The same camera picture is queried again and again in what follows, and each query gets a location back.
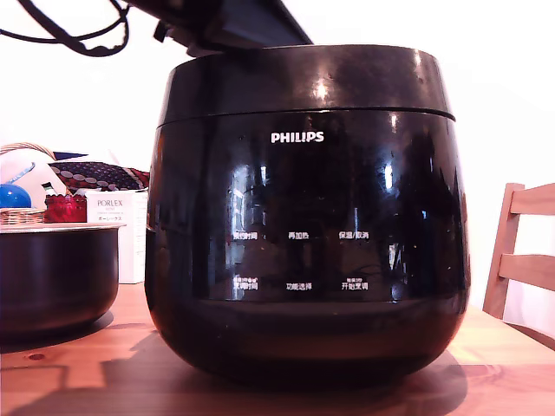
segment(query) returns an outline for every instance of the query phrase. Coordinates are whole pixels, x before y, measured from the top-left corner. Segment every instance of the white box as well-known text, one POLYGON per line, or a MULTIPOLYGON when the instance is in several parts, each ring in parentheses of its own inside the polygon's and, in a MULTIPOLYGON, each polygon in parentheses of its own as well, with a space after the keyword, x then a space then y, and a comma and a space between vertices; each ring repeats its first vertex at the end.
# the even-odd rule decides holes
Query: white box
POLYGON ((145 280, 145 247, 147 244, 146 190, 89 191, 88 223, 123 223, 119 232, 120 283, 145 280))

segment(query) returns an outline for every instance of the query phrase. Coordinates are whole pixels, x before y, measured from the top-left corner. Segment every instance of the chair slat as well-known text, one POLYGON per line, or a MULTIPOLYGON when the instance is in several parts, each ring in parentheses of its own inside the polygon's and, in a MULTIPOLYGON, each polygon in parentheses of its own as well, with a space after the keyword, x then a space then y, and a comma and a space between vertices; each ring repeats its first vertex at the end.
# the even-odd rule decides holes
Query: chair slat
POLYGON ((555 215, 555 184, 514 191, 511 213, 555 215))
POLYGON ((555 290, 555 257, 543 255, 501 256, 499 276, 555 290))

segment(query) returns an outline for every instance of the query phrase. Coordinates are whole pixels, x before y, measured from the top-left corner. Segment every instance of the black rice cooker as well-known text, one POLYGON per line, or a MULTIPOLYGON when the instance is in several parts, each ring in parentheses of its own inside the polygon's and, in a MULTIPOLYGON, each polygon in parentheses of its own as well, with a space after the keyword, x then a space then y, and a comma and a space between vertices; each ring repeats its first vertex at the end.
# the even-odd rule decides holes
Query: black rice cooker
POLYGON ((431 55, 300 46, 186 62, 151 175, 148 306, 196 367, 383 383, 460 326, 465 197, 431 55))

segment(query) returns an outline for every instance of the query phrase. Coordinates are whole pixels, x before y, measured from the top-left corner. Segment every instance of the blue ball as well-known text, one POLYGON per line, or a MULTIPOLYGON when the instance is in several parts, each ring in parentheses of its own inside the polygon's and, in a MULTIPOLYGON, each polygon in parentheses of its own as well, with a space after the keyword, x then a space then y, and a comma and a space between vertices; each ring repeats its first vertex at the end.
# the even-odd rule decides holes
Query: blue ball
POLYGON ((21 186, 0 185, 0 208, 30 208, 31 197, 21 186))

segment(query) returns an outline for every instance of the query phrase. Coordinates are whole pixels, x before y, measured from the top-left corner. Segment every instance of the white wall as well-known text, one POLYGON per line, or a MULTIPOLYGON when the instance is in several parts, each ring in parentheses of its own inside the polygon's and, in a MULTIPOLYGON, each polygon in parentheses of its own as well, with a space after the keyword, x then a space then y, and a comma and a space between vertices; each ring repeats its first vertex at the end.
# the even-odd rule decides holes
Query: white wall
MULTIPOLYGON (((379 43, 422 49, 440 61, 457 117, 467 190, 473 288, 483 301, 505 182, 555 182, 555 3, 284 0, 316 43, 379 43)), ((70 33, 114 19, 102 0, 36 1, 70 33)), ((147 169, 167 73, 181 46, 152 39, 155 20, 134 10, 131 42, 112 58, 0 36, 0 140, 55 150, 105 152, 147 169)), ((0 27, 40 35, 15 0, 0 27)), ((119 41, 119 33, 110 36, 119 41)), ((555 252, 553 222, 525 218, 518 252, 555 252)), ((511 283, 506 319, 555 335, 555 295, 511 283)))
MULTIPOLYGON (((118 18, 107 0, 35 4, 73 35, 118 18)), ((157 21, 139 10, 130 11, 129 22, 128 46, 107 58, 0 36, 0 142, 31 141, 104 159, 112 153, 122 166, 148 170, 167 76, 186 50, 155 41, 157 21)), ((0 0, 0 28, 51 37, 16 0, 0 0)), ((122 37, 121 26, 86 44, 113 46, 122 37)))

